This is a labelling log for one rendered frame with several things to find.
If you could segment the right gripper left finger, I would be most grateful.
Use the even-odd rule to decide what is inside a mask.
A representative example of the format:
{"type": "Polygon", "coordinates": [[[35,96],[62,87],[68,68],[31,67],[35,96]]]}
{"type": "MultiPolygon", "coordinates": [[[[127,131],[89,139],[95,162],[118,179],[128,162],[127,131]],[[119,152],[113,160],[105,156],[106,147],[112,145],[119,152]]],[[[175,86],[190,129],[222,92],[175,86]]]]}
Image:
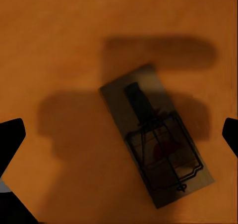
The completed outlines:
{"type": "Polygon", "coordinates": [[[0,177],[26,136],[21,118],[0,123],[0,177]]]}

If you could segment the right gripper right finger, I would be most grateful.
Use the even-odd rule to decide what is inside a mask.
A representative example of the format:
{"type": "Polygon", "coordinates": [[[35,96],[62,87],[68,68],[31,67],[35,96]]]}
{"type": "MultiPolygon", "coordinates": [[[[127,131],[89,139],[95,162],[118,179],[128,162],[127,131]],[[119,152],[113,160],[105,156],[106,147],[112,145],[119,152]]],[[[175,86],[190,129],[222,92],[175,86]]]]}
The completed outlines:
{"type": "Polygon", "coordinates": [[[226,118],[222,136],[238,158],[238,120],[226,118]]]}

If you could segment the mousetrap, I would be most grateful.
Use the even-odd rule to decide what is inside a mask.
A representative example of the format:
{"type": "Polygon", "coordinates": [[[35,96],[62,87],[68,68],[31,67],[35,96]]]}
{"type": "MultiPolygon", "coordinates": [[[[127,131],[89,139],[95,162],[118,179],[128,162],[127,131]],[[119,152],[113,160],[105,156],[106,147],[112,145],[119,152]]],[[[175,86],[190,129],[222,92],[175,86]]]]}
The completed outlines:
{"type": "Polygon", "coordinates": [[[151,63],[99,91],[156,209],[215,182],[151,63]]]}

